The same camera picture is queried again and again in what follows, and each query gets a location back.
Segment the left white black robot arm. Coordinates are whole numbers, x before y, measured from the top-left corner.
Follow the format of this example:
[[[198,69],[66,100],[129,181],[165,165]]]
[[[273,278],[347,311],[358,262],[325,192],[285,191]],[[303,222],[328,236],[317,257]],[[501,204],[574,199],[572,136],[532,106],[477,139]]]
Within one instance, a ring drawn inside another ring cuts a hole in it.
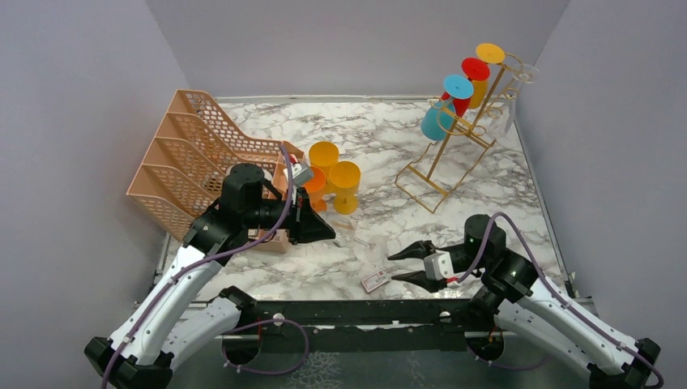
[[[252,229],[272,237],[287,233],[293,245],[332,240],[334,229],[311,207],[305,189],[291,186],[275,199],[262,196],[273,185],[254,164],[233,166],[220,197],[190,225],[176,259],[139,308],[108,337],[94,337],[84,353],[101,386],[165,388],[174,371],[216,336],[254,325],[255,300],[237,287],[224,289],[204,309],[181,321],[200,290],[231,257],[253,248]]]

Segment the red white staples box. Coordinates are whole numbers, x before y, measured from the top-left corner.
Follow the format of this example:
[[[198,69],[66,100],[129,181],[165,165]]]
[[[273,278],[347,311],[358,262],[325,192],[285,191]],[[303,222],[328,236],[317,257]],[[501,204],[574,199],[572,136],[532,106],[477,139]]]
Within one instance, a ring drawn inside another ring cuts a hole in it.
[[[374,272],[373,274],[370,274],[369,276],[364,277],[361,280],[361,287],[364,289],[366,293],[370,294],[371,292],[387,284],[389,281],[390,277],[386,274],[386,272],[380,270]]]

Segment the yellow plastic wine glass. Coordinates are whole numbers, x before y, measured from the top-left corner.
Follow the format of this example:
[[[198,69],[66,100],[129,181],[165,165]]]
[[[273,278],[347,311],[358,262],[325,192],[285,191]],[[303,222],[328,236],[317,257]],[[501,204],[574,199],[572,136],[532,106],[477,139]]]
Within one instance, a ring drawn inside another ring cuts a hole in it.
[[[322,170],[329,177],[331,167],[339,161],[339,149],[332,142],[316,142],[309,148],[308,157],[311,167]]]

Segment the orange plastic wine glass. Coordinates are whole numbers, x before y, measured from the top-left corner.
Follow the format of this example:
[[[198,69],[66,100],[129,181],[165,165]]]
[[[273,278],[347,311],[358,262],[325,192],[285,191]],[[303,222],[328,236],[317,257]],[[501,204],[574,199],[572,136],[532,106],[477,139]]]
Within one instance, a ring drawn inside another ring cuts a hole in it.
[[[323,200],[323,195],[326,189],[326,175],[320,168],[315,166],[312,166],[310,170],[314,176],[304,184],[304,188],[309,195],[310,205],[316,212],[325,212],[327,205]]]

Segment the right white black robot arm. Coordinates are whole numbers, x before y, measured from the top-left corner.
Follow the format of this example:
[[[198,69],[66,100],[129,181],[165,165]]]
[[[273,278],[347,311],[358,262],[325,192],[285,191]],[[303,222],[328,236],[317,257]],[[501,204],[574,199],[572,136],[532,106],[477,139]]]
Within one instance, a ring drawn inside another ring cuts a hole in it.
[[[661,388],[664,378],[655,368],[657,343],[624,334],[567,296],[532,253],[522,256],[507,248],[499,217],[508,216],[497,212],[468,217],[459,244],[438,247],[417,241],[388,256],[390,261],[419,259],[424,266],[395,280],[436,293],[474,276],[482,286],[460,314],[473,327],[495,326],[531,341],[578,371],[590,388],[647,388],[650,376]]]

